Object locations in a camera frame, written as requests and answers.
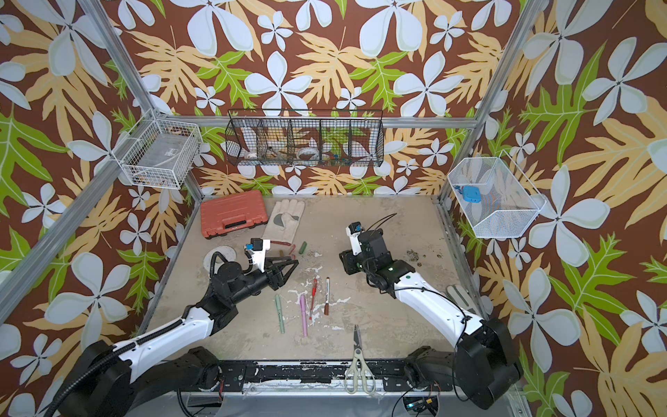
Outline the white brown-capped marker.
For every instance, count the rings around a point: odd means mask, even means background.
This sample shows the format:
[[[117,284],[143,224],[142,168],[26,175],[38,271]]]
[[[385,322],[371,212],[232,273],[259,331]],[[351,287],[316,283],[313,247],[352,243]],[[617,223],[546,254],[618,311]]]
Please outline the white brown-capped marker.
[[[330,310],[330,277],[327,277],[325,281],[325,306],[324,306],[325,316],[329,316],[329,310]]]

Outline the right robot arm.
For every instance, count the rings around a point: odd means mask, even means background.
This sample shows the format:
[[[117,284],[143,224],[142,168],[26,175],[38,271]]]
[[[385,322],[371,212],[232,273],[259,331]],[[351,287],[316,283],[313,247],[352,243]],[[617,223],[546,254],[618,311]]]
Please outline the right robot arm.
[[[450,353],[420,347],[404,361],[414,389],[439,385],[487,410],[524,375],[507,326],[464,309],[437,291],[409,263],[395,260],[381,229],[353,222],[345,229],[351,248],[340,253],[345,272],[362,273],[368,285],[407,305],[452,346]]]

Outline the red gel pen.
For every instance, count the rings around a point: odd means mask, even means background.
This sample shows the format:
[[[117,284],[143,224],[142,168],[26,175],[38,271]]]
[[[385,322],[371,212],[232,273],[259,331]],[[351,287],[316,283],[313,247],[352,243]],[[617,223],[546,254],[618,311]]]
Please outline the red gel pen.
[[[312,321],[312,319],[313,319],[314,304],[315,304],[315,297],[317,295],[318,283],[319,283],[319,280],[317,278],[315,278],[314,281],[313,281],[313,286],[312,286],[312,290],[311,290],[311,299],[310,299],[309,315],[308,315],[309,321]]]

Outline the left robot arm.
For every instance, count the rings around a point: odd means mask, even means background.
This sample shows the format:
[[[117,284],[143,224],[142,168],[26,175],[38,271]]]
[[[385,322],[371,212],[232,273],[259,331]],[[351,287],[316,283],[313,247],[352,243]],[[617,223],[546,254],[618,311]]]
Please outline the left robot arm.
[[[124,416],[170,391],[215,385],[219,361],[203,347],[193,347],[223,330],[238,314],[238,304],[283,287],[299,262],[269,257],[248,268],[213,253],[208,288],[196,304],[169,323],[139,337],[109,345],[96,342],[46,408],[48,416]]]

